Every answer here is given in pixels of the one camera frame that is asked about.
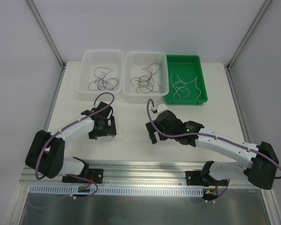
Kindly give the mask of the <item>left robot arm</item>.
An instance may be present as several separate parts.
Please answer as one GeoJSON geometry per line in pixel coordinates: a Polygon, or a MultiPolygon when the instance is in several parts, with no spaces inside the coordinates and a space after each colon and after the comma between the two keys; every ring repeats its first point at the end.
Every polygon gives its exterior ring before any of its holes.
{"type": "Polygon", "coordinates": [[[90,140],[96,140],[101,137],[114,137],[116,134],[113,108],[100,102],[96,108],[81,112],[76,121],[55,132],[38,131],[25,164],[42,177],[53,179],[63,175],[64,183],[85,182],[92,177],[89,164],[77,157],[65,157],[66,147],[83,135],[87,135],[90,140]]]}

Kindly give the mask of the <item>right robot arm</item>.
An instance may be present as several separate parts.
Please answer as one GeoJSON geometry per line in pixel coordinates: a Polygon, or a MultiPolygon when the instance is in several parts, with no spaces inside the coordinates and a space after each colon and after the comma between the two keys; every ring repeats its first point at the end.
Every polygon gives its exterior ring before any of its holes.
{"type": "Polygon", "coordinates": [[[220,136],[197,122],[182,122],[169,110],[159,112],[155,120],[150,119],[146,128],[152,144],[172,139],[181,145],[211,150],[233,159],[228,163],[210,160],[200,171],[186,172],[189,185],[224,186],[228,180],[248,180],[258,188],[270,190],[277,179],[277,170],[281,169],[271,144],[239,142],[220,136]]]}

